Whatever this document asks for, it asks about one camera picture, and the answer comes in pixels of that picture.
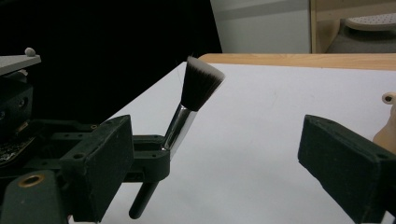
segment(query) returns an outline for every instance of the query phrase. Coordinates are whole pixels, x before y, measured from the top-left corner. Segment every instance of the makeup brush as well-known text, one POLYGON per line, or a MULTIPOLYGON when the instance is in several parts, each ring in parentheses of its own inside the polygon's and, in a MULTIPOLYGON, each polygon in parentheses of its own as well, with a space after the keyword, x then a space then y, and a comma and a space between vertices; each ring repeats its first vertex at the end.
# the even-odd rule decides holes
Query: makeup brush
POLYGON ((170 151, 171 160, 192 125, 198 110, 215 92, 224 78, 224 74, 212 65, 191 56, 187 58, 181 100, 163 140, 163 150, 170 151))

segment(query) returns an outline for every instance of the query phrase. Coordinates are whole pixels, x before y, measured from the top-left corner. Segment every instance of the white table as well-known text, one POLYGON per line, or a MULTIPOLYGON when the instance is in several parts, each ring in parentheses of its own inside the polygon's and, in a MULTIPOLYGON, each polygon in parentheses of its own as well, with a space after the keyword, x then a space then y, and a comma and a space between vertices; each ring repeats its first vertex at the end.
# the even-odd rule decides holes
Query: white table
MULTIPOLYGON (((134 134, 164 135, 180 99, 184 63, 112 118, 134 134)), ((372 139, 389 118, 381 101, 394 71, 213 63, 223 85, 198 112, 142 217, 129 208, 140 184, 122 184, 102 223, 353 223, 298 162, 305 114, 372 139)), ((386 214, 383 223, 391 223, 386 214)))

